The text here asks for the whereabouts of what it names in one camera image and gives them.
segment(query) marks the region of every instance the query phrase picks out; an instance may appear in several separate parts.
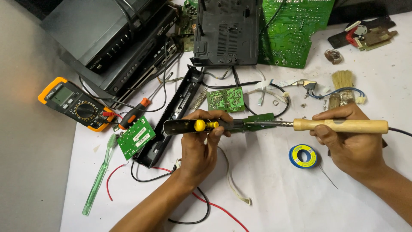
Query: grey wall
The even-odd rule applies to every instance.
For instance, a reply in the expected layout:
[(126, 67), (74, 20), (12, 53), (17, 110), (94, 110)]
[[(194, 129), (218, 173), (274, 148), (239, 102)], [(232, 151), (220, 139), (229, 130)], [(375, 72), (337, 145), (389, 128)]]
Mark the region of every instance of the grey wall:
[(37, 100), (57, 76), (75, 74), (40, 21), (0, 0), (0, 231), (58, 231), (75, 121)]

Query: barcode label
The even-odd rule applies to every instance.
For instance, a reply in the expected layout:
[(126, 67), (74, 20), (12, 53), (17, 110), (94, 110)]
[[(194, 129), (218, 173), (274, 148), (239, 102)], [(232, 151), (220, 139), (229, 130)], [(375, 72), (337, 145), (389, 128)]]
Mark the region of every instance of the barcode label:
[(133, 138), (133, 141), (137, 141), (137, 140), (139, 140), (139, 137), (144, 133), (146, 131), (146, 127), (143, 127), (143, 129), (141, 129), (140, 131), (139, 131), (139, 133), (137, 133), (137, 135)]
[(136, 147), (139, 147), (142, 143), (144, 143), (148, 138), (150, 138), (150, 134), (146, 134), (139, 142), (136, 143)]

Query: screwdriver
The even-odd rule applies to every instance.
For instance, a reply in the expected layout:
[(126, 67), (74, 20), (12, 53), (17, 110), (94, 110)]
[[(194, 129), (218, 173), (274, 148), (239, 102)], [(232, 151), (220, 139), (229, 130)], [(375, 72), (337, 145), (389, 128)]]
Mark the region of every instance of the screwdriver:
[(293, 127), (295, 131), (314, 130), (317, 125), (327, 125), (335, 132), (346, 133), (366, 133), (366, 134), (387, 134), (389, 125), (384, 120), (307, 120), (295, 119), (293, 122), (281, 121), (254, 121), (245, 124), (263, 125), (263, 126), (280, 126)]
[[(171, 76), (173, 75), (173, 72), (169, 74), (165, 78), (165, 80), (168, 80)], [(148, 97), (148, 98), (143, 98), (143, 100), (139, 103), (139, 105), (136, 106), (137, 109), (131, 109), (127, 114), (123, 117), (122, 121), (119, 123), (119, 128), (122, 130), (127, 130), (129, 129), (134, 122), (139, 120), (139, 118), (144, 114), (143, 111), (141, 110), (146, 110), (147, 106), (151, 104), (151, 101), (149, 100), (159, 89), (164, 85), (165, 83), (161, 83), (154, 91), (153, 93)]]

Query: blue wire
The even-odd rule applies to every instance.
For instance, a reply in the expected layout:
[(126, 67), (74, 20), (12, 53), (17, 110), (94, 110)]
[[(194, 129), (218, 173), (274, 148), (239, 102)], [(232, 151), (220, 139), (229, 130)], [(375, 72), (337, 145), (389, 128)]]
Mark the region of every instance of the blue wire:
[(365, 93), (364, 93), (364, 92), (362, 92), (361, 90), (359, 90), (359, 89), (357, 89), (357, 88), (353, 88), (353, 87), (340, 88), (340, 89), (335, 90), (335, 91), (333, 91), (333, 92), (331, 92), (331, 93), (329, 93), (329, 94), (326, 94), (326, 95), (324, 95), (324, 96), (313, 96), (313, 95), (311, 95), (311, 94), (309, 93), (309, 91), (308, 91), (307, 94), (308, 94), (310, 97), (323, 98), (323, 97), (329, 96), (329, 95), (331, 95), (331, 94), (334, 94), (334, 93), (339, 92), (339, 91), (342, 91), (342, 90), (354, 90), (354, 91), (357, 91), (357, 92), (360, 94), (360, 97), (365, 97)]

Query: knob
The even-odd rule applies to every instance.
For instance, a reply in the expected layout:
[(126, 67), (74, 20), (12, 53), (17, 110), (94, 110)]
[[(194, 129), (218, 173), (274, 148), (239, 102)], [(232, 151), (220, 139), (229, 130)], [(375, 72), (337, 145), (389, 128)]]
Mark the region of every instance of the knob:
[(90, 118), (94, 115), (94, 112), (94, 107), (88, 103), (80, 104), (76, 108), (76, 114), (80, 118)]

